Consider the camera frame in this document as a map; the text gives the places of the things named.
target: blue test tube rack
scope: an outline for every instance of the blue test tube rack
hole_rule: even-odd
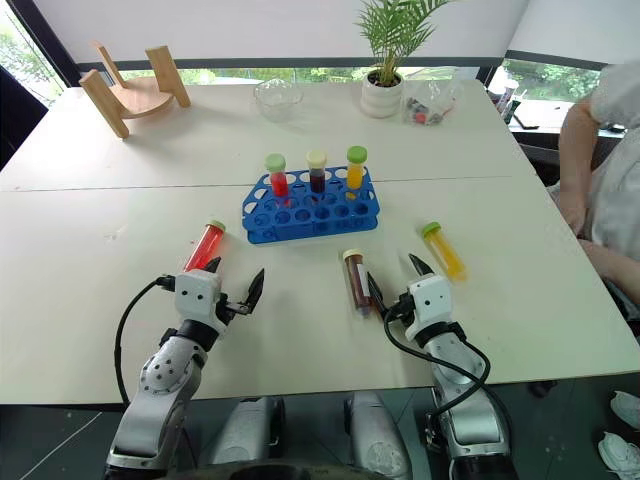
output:
[[[242,202],[242,226],[253,244],[373,230],[380,205],[365,168],[362,187],[347,188],[347,168],[325,169],[325,192],[311,191],[309,171],[286,172],[289,196],[276,197],[263,175]]]

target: white flower pot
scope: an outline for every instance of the white flower pot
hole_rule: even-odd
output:
[[[379,87],[369,80],[369,75],[362,79],[362,111],[374,118],[390,117],[400,109],[404,80],[398,74],[400,83],[393,87]]]

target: person's arm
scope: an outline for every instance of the person's arm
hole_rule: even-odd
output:
[[[580,245],[601,277],[611,280],[636,305],[640,305],[640,262],[586,240]]]
[[[598,122],[591,116],[590,101],[585,98],[571,107],[560,131],[560,192],[557,203],[576,235],[584,226],[598,127]]]

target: white table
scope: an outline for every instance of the white table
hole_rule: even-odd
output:
[[[534,175],[484,93],[463,82],[459,104],[435,127],[376,120],[358,107],[359,84],[302,86],[295,116],[272,123],[257,111],[251,85],[192,86],[192,106],[127,121],[117,138],[82,89],[67,90],[0,174],[0,191],[249,185],[267,153],[289,170],[322,148],[344,165],[351,145],[369,150],[374,180]]]
[[[117,402],[122,310],[183,265],[210,216],[228,225],[224,291],[243,297],[263,266],[266,283],[254,314],[210,352],[196,398],[430,385],[429,368],[396,350],[379,319],[355,316],[340,253],[363,249],[391,301],[416,277],[408,252],[437,268],[417,233],[433,219],[470,270],[453,287],[454,318],[491,358],[491,382],[638,370],[640,348],[533,175],[375,188],[376,230],[260,247],[240,225],[249,187],[0,193],[0,403]],[[130,394],[177,325],[172,301],[152,291],[129,319]]]

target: glass bowl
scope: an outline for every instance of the glass bowl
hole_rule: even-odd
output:
[[[253,96],[260,113],[273,121],[289,118],[303,97],[297,86],[279,78],[256,85]]]

